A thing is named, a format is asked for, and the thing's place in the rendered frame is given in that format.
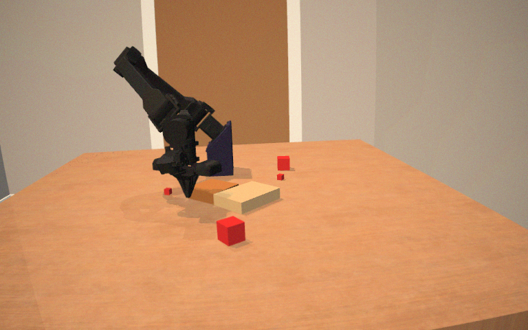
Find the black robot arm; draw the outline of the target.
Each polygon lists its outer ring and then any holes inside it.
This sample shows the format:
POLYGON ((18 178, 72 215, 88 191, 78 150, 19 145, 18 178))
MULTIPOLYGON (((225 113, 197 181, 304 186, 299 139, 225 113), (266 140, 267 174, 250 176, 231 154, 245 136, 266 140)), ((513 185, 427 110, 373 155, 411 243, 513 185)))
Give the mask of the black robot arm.
POLYGON ((166 143, 177 147, 171 150, 170 146, 165 146, 165 153, 157 160, 162 175, 175 174, 179 167, 188 163, 181 143, 195 138, 195 131, 199 128, 210 136, 210 143, 225 129, 226 124, 220 124, 211 116, 215 112, 211 106, 182 96, 173 89, 147 67, 141 52, 134 46, 126 47, 113 63, 115 73, 127 80, 143 99, 143 109, 156 129, 163 132, 166 143))

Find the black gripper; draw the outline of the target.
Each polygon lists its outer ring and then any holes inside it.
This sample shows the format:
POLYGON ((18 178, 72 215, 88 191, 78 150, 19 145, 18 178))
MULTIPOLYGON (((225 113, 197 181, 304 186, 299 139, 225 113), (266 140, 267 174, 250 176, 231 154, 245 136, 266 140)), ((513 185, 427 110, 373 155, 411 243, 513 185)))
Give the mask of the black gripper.
MULTIPOLYGON (((219 161, 207 159, 204 162, 197 163, 200 161, 200 158, 196 154, 196 145, 199 145, 199 141, 195 141, 195 138, 185 140, 181 143, 181 147, 183 147, 187 154, 188 163, 179 167, 177 173, 169 173, 169 175, 172 175, 178 180, 187 198, 191 197, 199 176, 209 177, 221 172, 221 163, 219 161)), ((159 158, 154 159, 152 162, 153 171, 160 171, 156 164, 159 158)))

